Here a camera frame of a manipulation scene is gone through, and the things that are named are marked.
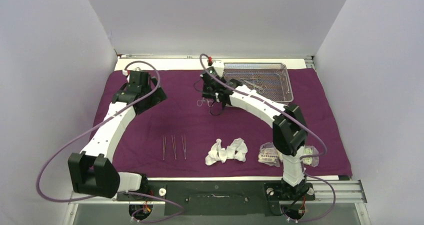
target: surgical scissors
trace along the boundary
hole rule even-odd
[[[197,100],[196,104],[198,107],[201,107],[203,105],[203,102],[206,102],[208,107],[212,106],[212,101],[209,99],[205,99],[204,97],[202,97],[201,100],[200,99]]]
[[[260,94],[263,94],[264,92],[265,92],[265,89],[267,89],[267,86],[265,86],[265,85],[263,85],[263,86],[259,86],[259,85],[257,85],[257,84],[254,84],[253,82],[250,82],[250,81],[248,81],[246,78],[241,78],[240,77],[240,79],[241,80],[243,80],[245,83],[247,83],[247,84],[249,84],[249,85],[251,85],[251,86],[253,86],[254,88],[256,88],[257,89],[257,92],[258,93],[260,93]]]

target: purple cable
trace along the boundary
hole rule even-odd
[[[143,224],[152,224],[152,223],[161,222],[161,221],[171,219],[171,218],[173,218],[173,217],[176,217],[176,216],[178,216],[178,215],[180,215],[180,214],[184,213],[184,207],[183,207],[183,206],[181,206],[180,204],[178,204],[178,203],[176,203],[176,202],[173,202],[173,201],[171,201],[171,200],[165,199],[165,198],[161,198],[161,197],[157,197],[157,196],[152,196],[152,195],[144,194],[144,193],[133,192],[133,191],[126,192],[126,194],[137,195],[137,196],[143,196],[143,197],[147,197],[147,198],[151,198],[151,199],[159,200],[159,201],[162,201],[162,202],[165,202],[165,203],[172,204],[172,205],[174,205],[174,206],[176,206],[176,207],[178,207],[178,208],[180,208],[180,209],[181,209],[181,211],[179,211],[179,212],[176,212],[176,213],[174,213],[174,214],[171,214],[171,215],[166,216],[166,217],[163,217],[163,218],[159,218],[159,219],[157,219],[157,220],[152,220],[152,221],[143,221],[143,220],[140,220],[139,222],[140,222],[140,223],[143,223]],[[132,220],[134,220],[134,221],[138,221],[137,219],[135,219],[135,218],[134,218],[134,216],[135,216],[138,212],[140,212],[141,210],[143,210],[143,208],[140,208],[140,209],[138,209],[138,210],[134,211],[134,212],[131,214],[131,219],[132,219]]]
[[[147,98],[148,96],[152,95],[160,86],[161,84],[161,76],[159,75],[158,70],[156,70],[156,68],[154,66],[152,66],[150,63],[145,62],[145,61],[133,61],[130,62],[125,69],[127,69],[130,65],[135,64],[135,63],[142,63],[142,64],[146,64],[149,67],[151,67],[154,72],[156,73],[157,76],[157,84],[156,86],[153,88],[152,91],[150,91],[149,93],[147,93],[146,95],[140,97],[139,99],[131,102],[130,104],[128,104],[127,106],[125,106],[124,108],[122,108],[121,110],[117,111],[113,116],[108,117],[107,119],[105,119],[104,121],[102,121],[101,123],[97,124],[96,126],[90,128],[89,130],[87,130],[86,132],[82,133],[81,135],[75,137],[74,139],[70,140],[68,143],[66,143],[61,149],[59,149],[55,154],[53,154],[41,167],[40,172],[38,173],[37,176],[37,180],[36,180],[36,190],[38,195],[40,195],[40,197],[42,197],[45,200],[48,200],[50,202],[55,202],[55,203],[70,203],[70,202],[77,202],[77,201],[81,201],[81,200],[85,200],[85,199],[90,199],[93,198],[95,196],[90,195],[90,196],[84,196],[84,197],[78,197],[78,198],[71,198],[71,199],[56,199],[56,198],[52,198],[49,197],[47,195],[45,195],[41,189],[40,189],[40,180],[41,180],[41,176],[43,175],[44,170],[46,170],[47,165],[49,165],[49,163],[60,153],[62,152],[62,150],[64,150],[65,148],[67,148],[69,145],[71,145],[72,143],[74,143],[75,141],[79,140],[80,138],[84,137],[85,135],[91,133],[92,131],[100,128],[101,126],[103,126],[104,124],[106,124],[107,122],[109,122],[110,120],[112,120],[114,117],[118,116],[119,114],[121,114],[123,111],[127,110],[128,108],[130,108],[131,106],[133,106],[134,104],[140,102],[141,100]]]
[[[323,141],[323,140],[322,140],[322,139],[321,139],[318,135],[316,135],[313,131],[311,131],[309,128],[307,128],[305,125],[303,125],[301,122],[299,122],[298,120],[296,120],[294,117],[290,116],[290,115],[289,115],[289,114],[287,114],[286,112],[284,112],[284,111],[280,110],[279,108],[275,107],[275,106],[274,106],[274,105],[272,105],[271,103],[269,103],[269,102],[267,102],[267,101],[264,101],[262,98],[260,98],[260,97],[258,97],[258,96],[255,96],[255,95],[249,95],[248,93],[245,93],[245,92],[242,92],[242,91],[236,90],[236,89],[234,89],[234,88],[230,87],[229,85],[227,85],[227,84],[223,83],[221,80],[219,80],[218,78],[214,77],[212,74],[210,74],[210,73],[208,72],[208,70],[207,70],[206,66],[203,64],[202,57],[206,57],[206,58],[208,59],[208,58],[209,58],[209,56],[208,56],[208,55],[206,55],[206,54],[204,54],[204,53],[200,54],[200,56],[199,56],[200,64],[201,64],[202,68],[206,71],[206,73],[207,73],[207,74],[208,74],[208,75],[209,75],[212,79],[214,79],[216,82],[218,82],[219,84],[221,84],[221,85],[222,85],[222,86],[224,86],[225,88],[227,88],[227,89],[229,89],[229,90],[231,90],[231,91],[233,91],[233,92],[235,92],[235,93],[239,93],[239,94],[244,95],[244,96],[250,96],[251,98],[254,98],[254,99],[256,99],[256,100],[258,100],[258,101],[260,101],[260,102],[263,102],[263,103],[264,103],[264,104],[266,104],[268,107],[270,107],[270,108],[272,108],[272,109],[276,110],[277,112],[281,113],[281,114],[282,114],[282,115],[284,115],[286,118],[290,119],[293,123],[295,123],[296,125],[298,125],[300,128],[302,128],[303,130],[305,130],[307,133],[311,134],[314,138],[316,138],[316,139],[318,140],[318,142],[319,142],[319,143],[322,145],[322,147],[324,148],[324,151],[323,151],[323,152],[320,152],[320,153],[318,153],[318,154],[313,154],[313,155],[303,155],[303,156],[301,156],[301,157],[299,158],[300,160],[302,160],[302,159],[304,159],[304,158],[314,158],[314,157],[320,157],[320,156],[325,155],[325,154],[327,153],[327,146],[326,146],[326,144],[325,144],[325,143],[324,143],[324,141]],[[336,205],[336,192],[335,192],[335,190],[334,190],[334,187],[333,187],[333,186],[332,186],[329,182],[325,181],[325,180],[324,180],[324,179],[322,179],[322,178],[318,178],[318,177],[316,177],[316,176],[309,175],[309,174],[307,174],[306,172],[305,172],[305,175],[306,175],[306,176],[308,176],[308,177],[310,177],[310,178],[317,179],[317,180],[320,180],[320,181],[322,181],[322,182],[326,183],[326,184],[327,184],[327,185],[331,188],[331,190],[332,190],[332,193],[333,193],[333,201],[332,201],[332,204],[331,204],[330,208],[329,208],[329,209],[328,209],[325,213],[323,213],[322,215],[320,215],[320,216],[318,216],[318,217],[316,217],[316,218],[311,218],[311,219],[307,219],[307,220],[302,220],[302,221],[299,221],[299,222],[311,222],[311,221],[315,221],[315,220],[321,219],[322,217],[324,217],[324,216],[326,216],[327,214],[329,214],[329,213],[333,210],[334,206]]]

